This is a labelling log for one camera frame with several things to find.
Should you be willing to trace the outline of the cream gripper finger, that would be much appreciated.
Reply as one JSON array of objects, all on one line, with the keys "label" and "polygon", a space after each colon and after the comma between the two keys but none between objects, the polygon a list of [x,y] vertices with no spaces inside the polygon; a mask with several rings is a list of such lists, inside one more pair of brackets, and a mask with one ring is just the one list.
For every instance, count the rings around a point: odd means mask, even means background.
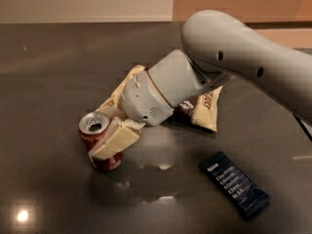
[{"label": "cream gripper finger", "polygon": [[141,135],[144,123],[132,119],[121,120],[115,117],[103,138],[89,151],[93,158],[106,160],[134,144]]},{"label": "cream gripper finger", "polygon": [[97,109],[97,112],[101,112],[106,114],[110,119],[114,119],[115,117],[120,118],[121,120],[125,120],[127,116],[123,111],[115,108],[114,106],[105,106]]}]

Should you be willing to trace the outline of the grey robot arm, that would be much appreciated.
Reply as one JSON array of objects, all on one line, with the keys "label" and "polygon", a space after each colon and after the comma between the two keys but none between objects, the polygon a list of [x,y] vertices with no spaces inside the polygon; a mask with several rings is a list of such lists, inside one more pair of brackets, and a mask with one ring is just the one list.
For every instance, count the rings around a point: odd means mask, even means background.
[{"label": "grey robot arm", "polygon": [[191,16],[181,30],[182,50],[150,68],[135,66],[98,109],[113,114],[108,130],[89,151],[106,160],[139,139],[145,126],[171,117],[186,99],[241,77],[312,123],[312,56],[283,47],[235,18],[214,10]]}]

